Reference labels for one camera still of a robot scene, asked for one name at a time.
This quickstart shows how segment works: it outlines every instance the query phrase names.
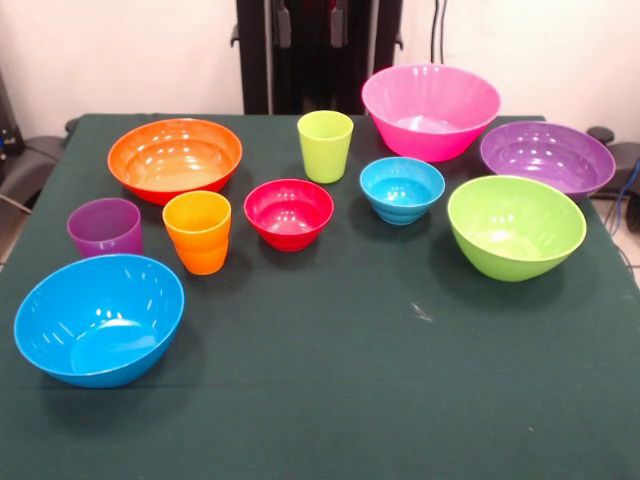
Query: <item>floor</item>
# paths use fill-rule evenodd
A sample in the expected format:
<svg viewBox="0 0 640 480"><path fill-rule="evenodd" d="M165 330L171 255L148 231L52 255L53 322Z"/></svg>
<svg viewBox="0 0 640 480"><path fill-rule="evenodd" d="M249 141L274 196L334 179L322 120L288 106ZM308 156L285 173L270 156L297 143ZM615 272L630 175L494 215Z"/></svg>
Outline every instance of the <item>floor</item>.
<svg viewBox="0 0 640 480"><path fill-rule="evenodd" d="M609 209L611 208L613 202L608 200L594 200L593 204L596 207L596 210L600 214L600 218L604 221L607 216ZM12 208L12 211L7 212L7 208ZM13 207L8 207L6 204L2 206L4 210L2 227L0 228L0 272L2 271L2 266L9 258L11 254L11 250L13 246L17 242L20 237L20 233L22 229L26 225L29 216L25 213L14 209ZM629 263L633 267L633 274L635 276L636 284L640 287L640 235L632 234L627 230L627 226L624 221L620 222L620 228L617 233L613 237L613 241L620 250L622 250L627 258L629 259Z"/></svg>

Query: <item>small blue bowl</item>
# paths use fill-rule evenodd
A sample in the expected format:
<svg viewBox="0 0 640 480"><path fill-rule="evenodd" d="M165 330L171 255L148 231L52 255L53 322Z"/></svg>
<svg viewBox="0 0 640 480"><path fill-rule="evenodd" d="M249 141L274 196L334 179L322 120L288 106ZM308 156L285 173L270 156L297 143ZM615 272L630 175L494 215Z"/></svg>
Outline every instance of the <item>small blue bowl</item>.
<svg viewBox="0 0 640 480"><path fill-rule="evenodd" d="M444 177L422 160L387 157L362 170L360 188L385 222L409 225L442 196Z"/></svg>
<svg viewBox="0 0 640 480"><path fill-rule="evenodd" d="M20 353L63 382L88 388L129 383L173 340L184 290L163 264L104 255L67 265L23 300L14 324Z"/></svg>

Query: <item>purple cup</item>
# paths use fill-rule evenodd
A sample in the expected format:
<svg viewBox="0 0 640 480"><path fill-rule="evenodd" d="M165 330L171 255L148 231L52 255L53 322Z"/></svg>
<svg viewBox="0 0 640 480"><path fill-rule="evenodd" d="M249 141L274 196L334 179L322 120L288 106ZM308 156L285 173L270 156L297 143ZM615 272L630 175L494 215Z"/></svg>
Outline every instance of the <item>purple cup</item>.
<svg viewBox="0 0 640 480"><path fill-rule="evenodd" d="M83 257L142 254L140 210L122 198L100 198L80 206L69 216L67 232Z"/></svg>
<svg viewBox="0 0 640 480"><path fill-rule="evenodd" d="M616 171L611 152L586 133L547 122L513 122L480 144L485 165L499 175L546 183L573 200L606 185Z"/></svg>

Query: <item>red bowl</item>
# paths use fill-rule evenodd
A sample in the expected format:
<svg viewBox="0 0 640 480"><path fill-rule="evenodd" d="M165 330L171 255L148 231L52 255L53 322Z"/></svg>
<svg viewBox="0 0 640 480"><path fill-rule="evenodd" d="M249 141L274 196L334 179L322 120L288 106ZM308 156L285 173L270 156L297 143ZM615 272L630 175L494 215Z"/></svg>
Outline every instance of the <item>red bowl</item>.
<svg viewBox="0 0 640 480"><path fill-rule="evenodd" d="M123 135L109 151L111 174L134 194L158 205L192 190L217 192L238 168L242 144L217 123L174 118Z"/></svg>
<svg viewBox="0 0 640 480"><path fill-rule="evenodd" d="M315 183L283 178L254 188L244 214L260 236L282 252L308 247L333 215L333 199Z"/></svg>

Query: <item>orange bowl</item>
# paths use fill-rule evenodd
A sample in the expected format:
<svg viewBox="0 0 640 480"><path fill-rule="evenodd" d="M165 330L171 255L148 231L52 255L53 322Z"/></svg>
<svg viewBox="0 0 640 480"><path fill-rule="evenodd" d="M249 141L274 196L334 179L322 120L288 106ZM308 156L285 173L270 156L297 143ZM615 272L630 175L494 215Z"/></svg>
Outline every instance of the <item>orange bowl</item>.
<svg viewBox="0 0 640 480"><path fill-rule="evenodd" d="M242 144L228 128L193 118L142 125L109 151L111 174L148 202L165 205L192 190L217 192L238 168Z"/></svg>

